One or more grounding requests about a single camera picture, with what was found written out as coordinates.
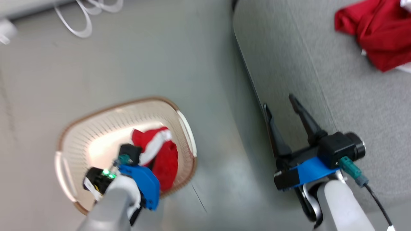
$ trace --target floor crack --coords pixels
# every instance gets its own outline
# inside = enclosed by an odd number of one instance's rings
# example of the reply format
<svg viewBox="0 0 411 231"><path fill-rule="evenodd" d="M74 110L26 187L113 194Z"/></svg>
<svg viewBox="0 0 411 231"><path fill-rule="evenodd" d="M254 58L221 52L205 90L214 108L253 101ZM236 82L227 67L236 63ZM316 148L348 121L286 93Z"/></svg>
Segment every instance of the floor crack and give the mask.
<svg viewBox="0 0 411 231"><path fill-rule="evenodd" d="M200 197L199 197L199 194L197 193L196 189L194 188L194 185L191 184L191 187L193 187L193 190L194 190L194 192L196 193L197 198L199 199L201 206L203 207L204 211L207 213L207 210L206 210L206 208L204 207L203 202L201 201L201 199L200 199Z"/></svg>

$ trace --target red cloth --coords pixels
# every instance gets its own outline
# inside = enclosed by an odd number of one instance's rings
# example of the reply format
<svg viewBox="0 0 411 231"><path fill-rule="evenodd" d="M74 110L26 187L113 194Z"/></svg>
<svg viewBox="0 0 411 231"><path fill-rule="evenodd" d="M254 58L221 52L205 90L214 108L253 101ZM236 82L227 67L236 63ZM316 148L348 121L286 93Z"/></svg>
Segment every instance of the red cloth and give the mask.
<svg viewBox="0 0 411 231"><path fill-rule="evenodd" d="M170 130L167 127L146 132L134 130L132 141L143 149L140 165L148 167L154 161L152 172L160 182L161 191L172 188L177 176L178 152L177 146L171 141Z"/></svg>
<svg viewBox="0 0 411 231"><path fill-rule="evenodd" d="M356 35L383 72L411 62L411 18L399 0L365 0L343 8L335 13L335 30Z"/></svg>

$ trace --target green connector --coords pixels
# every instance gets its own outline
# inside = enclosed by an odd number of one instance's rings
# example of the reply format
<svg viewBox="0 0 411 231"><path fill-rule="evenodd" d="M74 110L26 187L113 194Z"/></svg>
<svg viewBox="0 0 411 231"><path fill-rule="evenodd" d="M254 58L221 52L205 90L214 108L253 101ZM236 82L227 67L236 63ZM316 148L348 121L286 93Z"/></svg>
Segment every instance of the green connector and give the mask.
<svg viewBox="0 0 411 231"><path fill-rule="evenodd" d="M342 170L348 173L352 178L357 179L361 176L361 170L348 157L343 157L339 160L339 166Z"/></svg>

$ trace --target camera lens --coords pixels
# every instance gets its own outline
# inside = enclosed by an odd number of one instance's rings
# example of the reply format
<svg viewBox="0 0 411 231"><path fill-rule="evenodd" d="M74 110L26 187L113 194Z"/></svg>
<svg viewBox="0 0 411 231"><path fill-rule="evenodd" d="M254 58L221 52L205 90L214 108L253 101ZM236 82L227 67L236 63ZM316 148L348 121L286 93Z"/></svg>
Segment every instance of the camera lens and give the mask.
<svg viewBox="0 0 411 231"><path fill-rule="evenodd" d="M350 140L352 140L356 146L354 155L351 157L352 161L356 161L365 156L365 144L364 141L355 133L348 132L345 134Z"/></svg>

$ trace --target black cable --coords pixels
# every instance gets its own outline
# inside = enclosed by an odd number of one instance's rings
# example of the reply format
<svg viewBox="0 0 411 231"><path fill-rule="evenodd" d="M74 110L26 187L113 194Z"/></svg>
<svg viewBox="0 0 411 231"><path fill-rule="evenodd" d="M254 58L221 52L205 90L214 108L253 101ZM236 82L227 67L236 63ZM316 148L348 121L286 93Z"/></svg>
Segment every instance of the black cable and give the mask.
<svg viewBox="0 0 411 231"><path fill-rule="evenodd" d="M385 216L388 225L392 226L393 223L391 222L390 218L388 217L387 212L385 211L383 205L381 205L381 202L378 200L377 196L375 195L375 193L372 191L372 189L370 188L370 186L366 183L364 184L365 188L369 191L369 193L371 194L372 198L374 198L375 202L377 203L378 207L380 208L381 212L383 213L383 215Z"/></svg>

